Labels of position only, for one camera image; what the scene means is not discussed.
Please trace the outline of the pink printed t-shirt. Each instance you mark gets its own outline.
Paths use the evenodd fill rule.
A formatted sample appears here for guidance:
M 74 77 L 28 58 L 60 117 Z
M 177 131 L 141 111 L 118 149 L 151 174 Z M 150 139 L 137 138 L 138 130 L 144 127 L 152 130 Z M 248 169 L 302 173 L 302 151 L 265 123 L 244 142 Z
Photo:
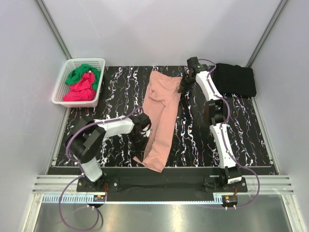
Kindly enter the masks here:
M 143 112 L 150 118 L 152 125 L 143 159 L 133 159 L 158 173 L 165 168 L 171 150 L 181 98 L 181 79 L 152 71 L 142 104 Z

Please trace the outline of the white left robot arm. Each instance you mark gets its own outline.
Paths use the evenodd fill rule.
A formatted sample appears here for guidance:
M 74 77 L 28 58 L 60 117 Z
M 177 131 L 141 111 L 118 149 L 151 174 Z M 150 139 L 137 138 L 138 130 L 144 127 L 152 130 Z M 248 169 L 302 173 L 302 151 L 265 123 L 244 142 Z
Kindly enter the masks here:
M 149 141 L 151 125 L 151 120 L 145 113 L 108 120 L 82 118 L 66 141 L 66 155 L 77 163 L 87 185 L 93 191 L 100 191 L 107 187 L 105 174 L 96 160 L 102 141 L 126 134 L 131 142 L 130 152 L 142 159 Z

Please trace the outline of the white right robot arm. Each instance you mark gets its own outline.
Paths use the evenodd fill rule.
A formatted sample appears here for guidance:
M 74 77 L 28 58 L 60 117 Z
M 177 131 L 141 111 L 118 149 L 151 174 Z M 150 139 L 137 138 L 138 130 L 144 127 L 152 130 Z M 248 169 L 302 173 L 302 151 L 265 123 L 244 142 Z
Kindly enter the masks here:
M 204 122 L 209 127 L 219 154 L 219 180 L 214 185 L 206 184 L 212 189 L 220 187 L 223 191 L 236 193 L 241 185 L 242 174 L 239 164 L 237 164 L 233 154 L 228 133 L 227 124 L 230 118 L 230 106 L 227 100 L 223 98 L 217 90 L 212 78 L 213 68 L 208 70 L 206 64 L 200 64 L 197 57 L 191 57 L 187 60 L 188 71 L 180 82 L 178 92 L 184 93 L 197 83 L 206 99 L 206 106 L 203 113 Z

